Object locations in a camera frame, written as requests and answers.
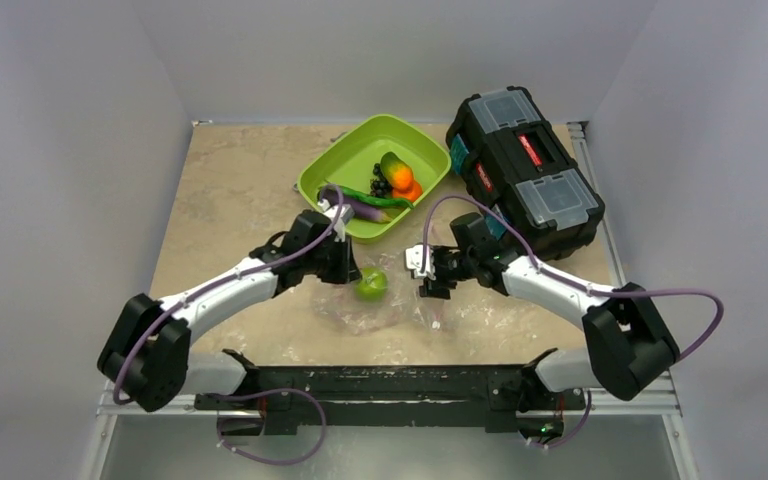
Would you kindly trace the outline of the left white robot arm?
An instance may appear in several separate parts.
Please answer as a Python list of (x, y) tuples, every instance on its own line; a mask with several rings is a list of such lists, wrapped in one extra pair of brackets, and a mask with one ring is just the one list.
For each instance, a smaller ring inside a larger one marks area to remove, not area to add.
[(232, 408), (257, 399), (258, 382), (239, 353), (194, 353), (195, 341), (244, 309), (273, 299), (314, 276), (348, 284), (360, 277), (346, 224), (354, 212), (333, 206), (305, 210), (290, 229), (226, 272), (160, 299), (128, 299), (97, 360), (114, 384), (118, 405), (134, 402), (154, 412), (180, 395), (216, 394)]

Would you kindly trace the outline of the dark fake grape bunch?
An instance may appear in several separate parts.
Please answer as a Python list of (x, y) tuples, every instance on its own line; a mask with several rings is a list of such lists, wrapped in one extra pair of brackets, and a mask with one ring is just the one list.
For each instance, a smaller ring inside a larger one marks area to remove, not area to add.
[(388, 198), (391, 196), (393, 186), (387, 175), (382, 169), (380, 163), (375, 163), (372, 169), (372, 179), (370, 180), (370, 193), (379, 198)]

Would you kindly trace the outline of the purple fake eggplant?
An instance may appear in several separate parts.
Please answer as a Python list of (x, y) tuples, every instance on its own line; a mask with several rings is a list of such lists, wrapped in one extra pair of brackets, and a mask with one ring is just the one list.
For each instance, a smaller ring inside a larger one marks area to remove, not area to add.
[[(393, 217), (383, 207), (369, 203), (370, 197), (368, 195), (343, 187), (340, 190), (343, 195), (343, 204), (351, 207), (356, 219), (377, 224), (387, 224), (393, 220)], [(336, 206), (339, 196), (333, 188), (322, 188), (319, 191), (318, 199), (326, 200), (331, 206)]]

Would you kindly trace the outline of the orange green fake mango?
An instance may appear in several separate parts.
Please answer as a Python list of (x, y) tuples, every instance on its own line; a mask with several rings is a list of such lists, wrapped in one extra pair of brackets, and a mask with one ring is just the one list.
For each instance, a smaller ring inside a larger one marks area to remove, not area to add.
[(395, 190), (406, 191), (415, 181), (411, 167), (394, 152), (387, 152), (381, 157), (380, 170)]

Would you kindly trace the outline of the orange fake fruit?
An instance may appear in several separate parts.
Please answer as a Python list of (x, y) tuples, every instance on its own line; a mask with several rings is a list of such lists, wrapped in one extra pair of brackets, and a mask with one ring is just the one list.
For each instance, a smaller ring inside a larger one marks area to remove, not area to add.
[(392, 198), (404, 199), (411, 203), (415, 203), (423, 195), (423, 188), (420, 183), (414, 180), (405, 189), (393, 188), (391, 191)]

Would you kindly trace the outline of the clear zip top bag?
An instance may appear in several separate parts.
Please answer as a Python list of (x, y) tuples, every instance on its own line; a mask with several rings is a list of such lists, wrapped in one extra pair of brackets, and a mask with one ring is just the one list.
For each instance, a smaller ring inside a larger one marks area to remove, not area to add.
[(311, 310), (331, 328), (350, 335), (410, 324), (440, 331), (443, 304), (422, 298), (419, 284), (391, 253), (357, 250), (355, 260), (361, 278), (350, 284), (316, 282), (311, 290)]

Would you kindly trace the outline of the green fake bean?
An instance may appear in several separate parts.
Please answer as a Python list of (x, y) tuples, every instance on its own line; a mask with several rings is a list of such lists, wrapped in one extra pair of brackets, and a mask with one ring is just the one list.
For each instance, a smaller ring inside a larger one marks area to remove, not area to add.
[(363, 193), (342, 185), (333, 183), (324, 183), (319, 187), (319, 197), (322, 198), (327, 192), (334, 194), (341, 193), (344, 198), (351, 198), (360, 203), (384, 209), (413, 209), (414, 204), (404, 198), (377, 197), (372, 194)]

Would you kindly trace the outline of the green fake fruit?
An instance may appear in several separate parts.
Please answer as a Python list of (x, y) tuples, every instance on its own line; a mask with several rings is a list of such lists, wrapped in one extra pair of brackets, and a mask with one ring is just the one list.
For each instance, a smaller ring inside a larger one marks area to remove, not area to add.
[(355, 284), (355, 296), (360, 301), (377, 302), (388, 293), (389, 280), (386, 273), (378, 267), (364, 267), (360, 269), (361, 278)]

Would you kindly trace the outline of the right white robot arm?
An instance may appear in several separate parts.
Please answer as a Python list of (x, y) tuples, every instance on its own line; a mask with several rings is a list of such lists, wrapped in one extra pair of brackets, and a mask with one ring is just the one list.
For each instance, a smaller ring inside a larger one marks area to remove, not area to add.
[(406, 269), (422, 282), (421, 296), (450, 299), (458, 283), (475, 280), (584, 334), (583, 347), (547, 351), (526, 365), (521, 392), (529, 404), (544, 407), (575, 388), (601, 388), (630, 401), (679, 360), (678, 345), (643, 287), (592, 284), (532, 260), (496, 239), (477, 213), (456, 218), (450, 228), (455, 246), (417, 244), (404, 253)]

